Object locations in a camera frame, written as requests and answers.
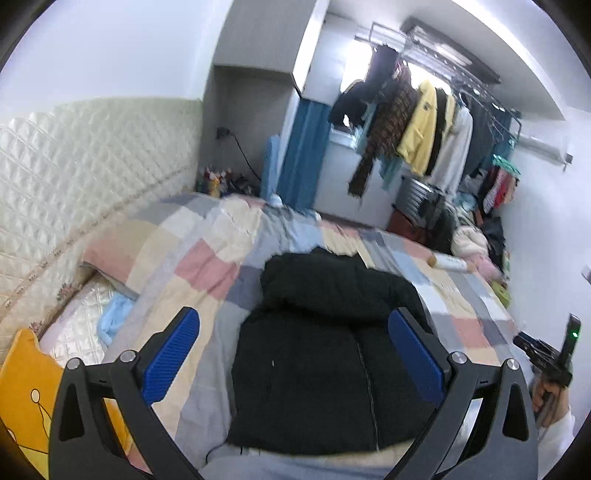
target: quilted wall panel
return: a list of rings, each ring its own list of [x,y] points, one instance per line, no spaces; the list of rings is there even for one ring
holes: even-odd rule
[[[192,189],[200,100],[75,102],[0,125],[0,364],[20,328],[42,332],[90,271],[89,238]]]

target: metal screw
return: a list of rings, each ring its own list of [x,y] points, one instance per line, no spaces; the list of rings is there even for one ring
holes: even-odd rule
[[[135,360],[135,352],[133,350],[126,350],[121,355],[119,355],[119,360],[126,364],[133,362]]]
[[[468,357],[464,355],[462,352],[453,352],[452,353],[452,360],[457,364],[465,364],[468,361]]]
[[[507,366],[512,370],[519,370],[519,362],[514,358],[509,358],[509,360],[507,360]]]
[[[68,370],[76,370],[80,366],[80,359],[79,358],[70,358],[66,367]]]

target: yellow coat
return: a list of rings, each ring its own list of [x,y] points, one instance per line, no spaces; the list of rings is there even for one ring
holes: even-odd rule
[[[418,92],[420,98],[398,144],[398,154],[412,167],[414,173],[423,175],[429,164],[435,138],[437,93],[428,80],[419,86]]]

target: white cabinet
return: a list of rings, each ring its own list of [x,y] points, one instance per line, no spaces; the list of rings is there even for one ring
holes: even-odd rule
[[[234,0],[213,58],[216,66],[306,82],[329,0]]]

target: power cord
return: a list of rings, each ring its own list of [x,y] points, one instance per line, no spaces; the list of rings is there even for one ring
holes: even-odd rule
[[[225,127],[218,127],[217,128],[217,131],[216,131],[216,140],[219,140],[220,138],[227,137],[228,135],[231,135],[231,136],[234,137],[234,140],[236,140],[236,145],[238,145],[238,148],[240,149],[240,153],[242,154],[242,156],[244,157],[244,160],[246,161],[246,165],[248,165],[248,168],[251,169],[252,174],[256,178],[258,178],[258,181],[262,182],[260,176],[257,175],[256,172],[254,171],[254,169],[251,167],[250,162],[248,161],[246,155],[244,154],[244,150],[240,146],[240,142],[238,141],[238,137],[236,136],[236,134],[234,132],[232,132],[230,129],[225,128]]]

